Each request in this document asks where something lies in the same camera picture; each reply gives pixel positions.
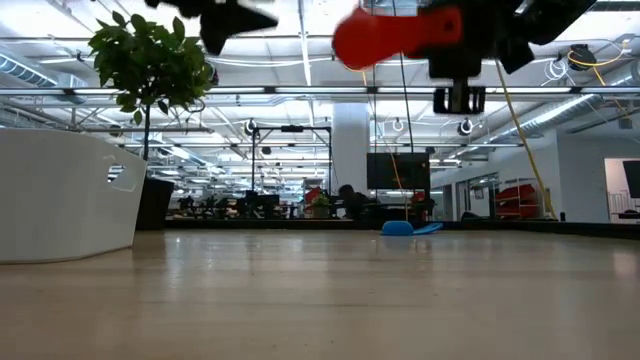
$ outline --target floor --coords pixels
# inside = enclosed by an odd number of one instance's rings
[[[640,359],[640,242],[182,231],[0,267],[2,359]]]

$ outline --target black pole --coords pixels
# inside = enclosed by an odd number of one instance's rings
[[[251,191],[255,191],[256,185],[256,133],[257,129],[253,129],[251,133]]]
[[[333,182],[332,165],[333,165],[333,134],[332,130],[329,130],[329,196],[333,196],[331,192],[331,183]]]
[[[144,109],[144,152],[142,160],[149,160],[149,130],[151,129],[151,105],[147,105]]]

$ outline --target metal frame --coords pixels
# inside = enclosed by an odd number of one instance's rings
[[[276,127],[276,126],[264,126],[264,127],[259,127],[256,126],[253,129],[253,132],[251,133],[251,191],[255,191],[255,186],[256,186],[256,148],[259,147],[259,145],[269,136],[271,135],[271,133],[273,133],[274,131],[281,131],[281,132],[285,132],[283,131],[284,128],[286,128],[287,126],[283,126],[283,127]],[[314,135],[317,136],[318,139],[320,139],[320,141],[322,141],[322,143],[324,144],[324,146],[326,146],[329,149],[329,184],[327,185],[327,190],[329,190],[329,193],[331,194],[331,181],[333,179],[333,174],[332,174],[332,168],[333,168],[333,147],[332,142],[333,142],[333,134],[331,133],[332,128],[330,126],[300,126],[298,127],[298,129],[302,129],[303,131],[311,131]],[[267,131],[267,133],[258,141],[257,140],[257,135],[260,133],[260,131]],[[321,136],[319,136],[319,134],[316,131],[320,131],[320,130],[324,130],[327,133],[329,133],[329,142],[324,141],[324,139],[322,139]]]

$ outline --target white pillar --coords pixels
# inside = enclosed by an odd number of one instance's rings
[[[350,184],[367,195],[367,150],[369,147],[369,111],[366,103],[333,105],[332,192]]]

